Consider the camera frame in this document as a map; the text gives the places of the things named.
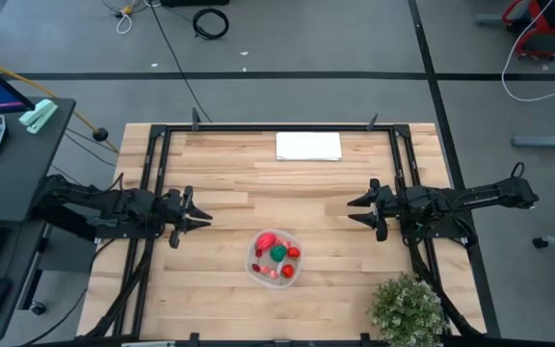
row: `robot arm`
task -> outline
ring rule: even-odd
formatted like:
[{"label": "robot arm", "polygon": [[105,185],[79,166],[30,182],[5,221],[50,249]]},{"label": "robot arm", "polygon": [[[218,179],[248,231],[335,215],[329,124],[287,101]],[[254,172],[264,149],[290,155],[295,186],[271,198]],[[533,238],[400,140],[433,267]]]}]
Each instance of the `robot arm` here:
[{"label": "robot arm", "polygon": [[[518,175],[515,171],[521,168]],[[465,190],[414,186],[398,188],[396,195],[387,185],[381,186],[378,179],[370,180],[369,191],[361,198],[348,202],[349,206],[371,206],[366,214],[351,214],[349,217],[376,230],[378,241],[387,237],[385,218],[398,218],[403,222],[405,238],[463,238],[476,242],[474,231],[458,216],[460,212],[475,208],[502,205],[528,209],[539,197],[533,193],[528,181],[521,178],[523,163],[518,163],[511,177],[493,184]]]},{"label": "robot arm", "polygon": [[[69,183],[57,174],[48,176],[41,184],[33,213],[91,242],[95,238],[154,239],[162,235],[165,224],[173,224],[169,242],[172,248],[177,248],[181,232],[211,225],[204,220],[212,217],[194,206],[192,196],[190,186],[185,187],[183,194],[170,189],[165,196],[157,197],[144,189],[102,191]],[[82,216],[66,207],[70,204],[97,210],[99,216]]]}]

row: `cable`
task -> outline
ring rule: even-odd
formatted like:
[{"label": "cable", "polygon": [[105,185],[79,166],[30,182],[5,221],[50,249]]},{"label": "cable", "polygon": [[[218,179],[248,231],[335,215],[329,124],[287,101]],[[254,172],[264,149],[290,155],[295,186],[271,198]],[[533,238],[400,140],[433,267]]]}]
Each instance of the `cable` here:
[{"label": "cable", "polygon": [[[200,20],[200,18],[208,13],[215,14],[216,16],[221,18],[222,21],[224,22],[224,28],[220,33],[209,34],[204,29],[202,29],[200,25],[198,25],[198,21]],[[226,33],[228,32],[228,29],[230,28],[230,23],[228,22],[228,18],[226,17],[226,14],[224,14],[222,11],[209,8],[209,9],[200,10],[196,14],[194,14],[194,17],[192,18],[192,27],[194,28],[194,32],[197,34],[198,37],[204,40],[217,40],[222,36],[226,35]]]},{"label": "cable", "polygon": [[121,9],[115,9],[114,7],[110,6],[104,0],[100,0],[100,1],[102,2],[102,4],[104,4],[104,6],[106,6],[109,10],[111,10],[114,13],[118,13],[119,11],[121,11]]},{"label": "cable", "polygon": [[[125,30],[121,30],[121,24],[123,24],[123,22],[125,21],[125,19],[127,19],[130,22],[130,25],[127,27],[127,29]],[[118,34],[122,34],[125,35],[127,34],[130,30],[132,30],[132,26],[133,26],[133,22],[132,22],[132,18],[130,18],[129,15],[122,13],[121,14],[121,19],[119,20],[119,23],[117,24],[117,33]]]},{"label": "cable", "polygon": [[187,16],[185,16],[185,15],[183,15],[183,14],[181,14],[181,13],[179,13],[179,12],[177,12],[177,11],[175,11],[175,10],[169,8],[169,7],[163,7],[163,9],[166,10],[166,11],[168,11],[168,12],[171,12],[171,13],[173,13],[173,14],[176,14],[176,15],[180,16],[181,18],[183,18],[183,19],[185,19],[186,21],[190,22],[190,24],[193,23],[192,19],[188,18]]},{"label": "cable", "polygon": [[149,6],[143,6],[143,7],[139,8],[138,10],[133,11],[131,14],[139,13],[140,11],[144,11],[144,10],[146,10],[146,9],[148,9],[148,8],[149,8]]},{"label": "cable", "polygon": [[525,172],[526,172],[526,164],[524,164],[524,162],[518,162],[511,170],[510,178],[514,178],[514,177],[521,178]]},{"label": "cable", "polygon": [[[109,240],[107,243],[104,244],[104,246],[100,247],[99,250],[97,250],[95,252],[95,254],[93,255],[92,258],[92,266],[93,263],[95,262],[95,259],[97,258],[97,256],[108,246],[110,246],[113,241],[115,241],[115,239],[111,239]],[[85,294],[87,294],[87,288],[85,288],[82,292],[81,295],[78,297],[78,299],[76,300],[76,303],[74,303],[74,306],[72,306],[72,308],[64,315],[64,317],[62,319],[59,320],[59,322],[57,322],[54,326],[50,327],[46,332],[40,334],[37,337],[32,338],[31,340],[23,343],[22,345],[20,345],[19,347],[24,347],[24,346],[30,346],[32,344],[34,344],[35,342],[41,340],[42,338],[44,338],[45,336],[51,334],[55,329],[57,329],[60,325],[62,325],[67,318],[69,317],[70,314],[72,314],[72,312],[78,307],[78,305],[81,303],[81,301],[83,300],[83,297],[85,296]]]},{"label": "cable", "polygon": [[119,184],[119,190],[122,192],[123,191],[123,182],[122,182],[122,180],[123,180],[123,173],[120,173],[119,176],[117,176],[117,179],[108,188],[106,188],[105,190],[103,190],[101,192],[90,193],[88,195],[89,196],[98,196],[98,195],[106,194],[106,193],[112,191],[113,188],[115,188],[115,186],[117,185],[117,183]]},{"label": "cable", "polygon": [[98,141],[96,141],[96,140],[94,140],[94,139],[88,138],[87,136],[85,136],[85,135],[79,133],[78,131],[72,130],[72,129],[70,129],[70,128],[66,129],[66,131],[69,131],[69,132],[71,132],[72,134],[74,134],[74,135],[76,135],[76,136],[78,136],[78,137],[80,137],[80,138],[83,138],[83,139],[85,139],[85,140],[91,142],[91,143],[94,144],[94,145],[98,145],[98,146],[100,146],[100,147],[102,147],[102,148],[104,148],[104,149],[106,149],[106,150],[110,150],[110,151],[112,151],[113,153],[116,153],[116,152],[113,151],[112,149],[110,149],[110,148],[108,148],[108,147],[102,145],[101,143],[99,143]]},{"label": "cable", "polygon": [[102,159],[99,155],[93,153],[90,149],[88,149],[87,147],[84,147],[83,145],[79,144],[78,141],[74,140],[71,136],[67,135],[67,133],[64,133],[64,135],[69,138],[74,144],[76,144],[77,146],[79,146],[80,148],[84,149],[87,153],[91,154],[92,156],[94,156],[97,160],[101,161],[102,163],[108,165],[108,166],[112,166],[113,168],[116,167],[117,165],[113,164],[113,163],[109,163],[106,160]]},{"label": "cable", "polygon": [[465,221],[462,217],[458,217],[458,216],[452,216],[453,218],[453,222],[458,225],[458,227],[460,227],[464,234],[467,237],[471,237],[471,236],[476,236],[476,232],[474,231],[474,229],[470,226],[470,224]]},{"label": "cable", "polygon": [[162,6],[162,4],[157,4],[157,5],[152,5],[151,3],[153,2],[153,0],[145,0],[145,5],[147,5],[148,7],[151,7],[152,9],[155,9],[156,7],[160,7]]},{"label": "cable", "polygon": [[521,40],[521,38],[528,32],[528,29],[530,29],[530,27],[532,27],[536,22],[537,19],[539,19],[544,13],[545,10],[547,10],[547,8],[554,2],[554,0],[550,0],[547,5],[545,5],[545,7],[543,7],[543,9],[541,10],[541,13],[539,13],[539,15],[537,15],[531,22],[530,24],[528,24],[528,26],[526,26],[526,29],[524,29],[524,31],[519,35],[519,37],[517,37],[517,40],[515,41],[513,48],[511,48],[511,52],[509,52],[509,57],[507,58],[507,63],[505,64],[505,67],[502,69],[502,73],[500,74],[500,80],[502,81],[502,86],[504,87],[505,91],[507,92],[507,94],[512,97],[513,99],[517,100],[517,101],[521,101],[521,102],[534,102],[534,101],[541,101],[541,100],[545,100],[547,98],[553,97],[555,96],[555,93],[551,93],[548,95],[544,95],[544,96],[540,96],[540,97],[533,97],[533,98],[521,98],[521,97],[517,97],[515,95],[513,95],[511,93],[511,91],[509,91],[509,87],[507,87],[507,82],[505,81],[505,74],[507,73],[507,68],[509,67],[509,63],[511,62],[511,58],[513,57],[513,54],[515,52],[515,48],[517,47],[517,44],[519,43],[519,41]]},{"label": "cable", "polygon": [[77,181],[76,179],[74,179],[74,177],[72,177],[71,175],[65,173],[63,170],[59,169],[58,167],[56,167],[55,165],[51,164],[50,166],[53,167],[53,169],[57,170],[58,172],[62,173],[62,175],[64,175],[66,178],[68,178],[69,180],[73,181],[74,183],[78,184],[78,185],[82,185],[81,182]]},{"label": "cable", "polygon": [[183,68],[181,68],[181,64],[179,63],[179,59],[177,59],[177,55],[174,54],[174,50],[172,49],[171,43],[169,42],[169,38],[167,38],[166,33],[164,33],[164,28],[162,28],[162,23],[160,22],[160,18],[158,18],[158,14],[155,12],[155,9],[152,6],[149,6],[149,7],[151,8],[151,11],[153,12],[153,16],[155,17],[155,22],[158,24],[158,27],[160,28],[160,33],[162,33],[162,37],[164,38],[164,41],[166,42],[166,45],[169,47],[169,50],[171,51],[172,57],[174,58],[174,62],[177,64],[177,67],[179,68],[179,72],[181,73],[181,77],[183,78],[183,81],[185,82],[186,86],[188,86],[188,90],[190,90],[190,93],[192,94],[192,97],[194,98],[194,101],[196,102],[196,104],[198,105],[199,109],[204,114],[204,116],[207,118],[207,120],[209,120],[209,122],[213,122],[211,120],[211,118],[209,117],[209,115],[207,115],[207,113],[204,111],[204,109],[200,105],[200,102],[198,101],[198,98],[197,98],[196,94],[194,93],[194,91],[192,90],[192,87],[190,86],[190,82],[188,82],[188,79],[185,77],[185,73],[183,72]]},{"label": "cable", "polygon": [[[25,83],[27,83],[28,85],[30,85],[30,86],[32,86],[32,87],[34,87],[34,88],[37,88],[37,89],[39,89],[39,90],[41,90],[43,93],[46,93],[47,95],[49,95],[49,96],[51,96],[51,97],[58,97],[56,94],[54,94],[53,92],[47,90],[45,87],[39,85],[38,83],[36,83],[36,82],[34,82],[34,81],[30,80],[30,79],[27,79],[27,78],[25,78],[25,77],[23,77],[23,76],[21,76],[21,75],[18,75],[18,74],[14,73],[14,72],[12,72],[12,71],[6,69],[6,68],[0,67],[0,72],[3,73],[3,74],[5,74],[5,75],[10,76],[11,78],[17,79],[17,80],[19,80],[19,81],[21,81],[21,82],[25,82]],[[83,117],[81,114],[79,114],[79,113],[76,112],[76,111],[74,111],[73,113],[74,113],[74,116],[76,116],[79,120],[81,120],[81,122],[83,122],[86,126],[88,126],[89,129],[91,129],[92,132],[93,132],[94,134],[96,134],[96,133],[99,132],[99,130],[98,130],[95,126],[93,126],[93,124],[91,124],[91,123],[90,123],[85,117]],[[115,153],[119,153],[119,150],[118,150],[113,144],[111,144],[110,141],[105,140],[105,142],[106,142],[106,144],[107,144]]]}]

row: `wooden tabletop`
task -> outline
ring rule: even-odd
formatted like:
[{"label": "wooden tabletop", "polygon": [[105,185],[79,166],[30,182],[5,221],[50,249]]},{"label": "wooden tabletop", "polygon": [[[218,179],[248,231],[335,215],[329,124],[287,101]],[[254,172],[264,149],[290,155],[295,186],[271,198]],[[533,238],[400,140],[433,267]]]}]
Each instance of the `wooden tabletop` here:
[{"label": "wooden tabletop", "polygon": [[[127,188],[139,186],[149,128],[126,125],[116,174],[125,173]],[[435,126],[410,129],[422,183],[448,187]],[[142,339],[187,339],[190,333],[212,340],[376,336],[364,313],[371,293],[380,282],[410,273],[410,256],[395,221],[389,221],[388,239],[376,242],[370,228],[347,217],[367,210],[346,202],[365,193],[372,177],[393,186],[395,171],[385,133],[340,137],[339,162],[278,162],[275,132],[173,134],[164,190],[192,185],[196,206],[214,220],[211,227],[182,235],[177,250],[169,247],[169,229],[156,242]],[[403,146],[401,154],[406,164]],[[269,227],[292,233],[304,248],[304,270],[284,290],[260,286],[244,269],[250,241]],[[97,323],[119,293],[127,244],[114,242],[96,260],[79,334]],[[446,293],[484,331],[466,251],[448,240],[435,245]],[[133,305],[128,307],[129,331]]]}]

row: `clear plastic bowl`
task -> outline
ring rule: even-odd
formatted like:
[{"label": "clear plastic bowl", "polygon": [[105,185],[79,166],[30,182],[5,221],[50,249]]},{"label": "clear plastic bowl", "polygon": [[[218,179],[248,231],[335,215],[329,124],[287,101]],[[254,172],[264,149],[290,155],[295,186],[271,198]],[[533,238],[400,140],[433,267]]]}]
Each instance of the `clear plastic bowl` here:
[{"label": "clear plastic bowl", "polygon": [[[263,252],[260,258],[256,257],[256,240],[260,237],[260,235],[266,232],[271,232],[281,240],[290,242],[291,247],[297,247],[301,252],[298,259],[291,259],[286,256],[284,260],[282,260],[282,265],[290,264],[295,268],[295,273],[293,274],[292,278],[287,279],[286,277],[282,276],[280,272],[278,272],[279,276],[277,277],[277,279],[272,279],[269,275],[255,272],[251,268],[253,264],[257,264],[258,266],[269,266],[271,270],[278,270],[278,264],[271,259],[268,251]],[[250,276],[258,283],[266,286],[267,288],[285,289],[291,286],[297,280],[304,267],[304,249],[301,247],[301,242],[299,242],[299,240],[290,233],[273,228],[264,229],[258,232],[256,236],[252,238],[250,246],[248,247],[248,257],[246,258],[245,266],[248,274],[250,274]]]}]

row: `potted plant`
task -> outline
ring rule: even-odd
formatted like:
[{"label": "potted plant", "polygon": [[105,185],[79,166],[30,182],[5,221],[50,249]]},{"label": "potted plant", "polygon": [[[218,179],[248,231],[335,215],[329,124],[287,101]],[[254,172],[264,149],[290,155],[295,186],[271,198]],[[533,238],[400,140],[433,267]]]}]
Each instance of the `potted plant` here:
[{"label": "potted plant", "polygon": [[366,312],[379,328],[379,339],[395,347],[434,346],[446,326],[432,287],[404,274],[380,284]]}]

